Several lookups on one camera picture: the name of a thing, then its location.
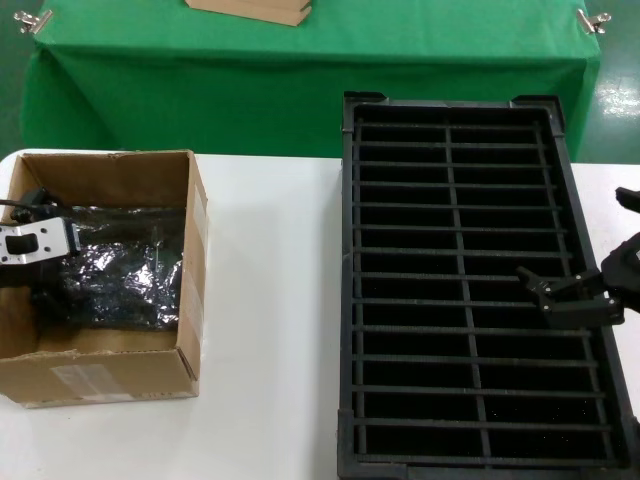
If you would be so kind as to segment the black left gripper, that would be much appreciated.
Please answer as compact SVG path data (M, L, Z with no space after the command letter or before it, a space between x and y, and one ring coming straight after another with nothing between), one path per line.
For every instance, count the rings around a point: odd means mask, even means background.
M14 207L10 218L17 223L34 223L60 215L55 205ZM54 328L71 328L72 304L61 286L62 265L58 260L28 264L1 264L1 287L31 289L30 301L35 310L39 334Z

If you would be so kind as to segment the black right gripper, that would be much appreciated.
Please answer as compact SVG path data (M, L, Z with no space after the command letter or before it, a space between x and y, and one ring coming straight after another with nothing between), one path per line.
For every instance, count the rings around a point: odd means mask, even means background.
M640 192L615 190L617 202L640 211ZM516 275L551 329L596 329L624 323L624 309L639 312L639 234L622 242L602 262L557 281L518 267Z

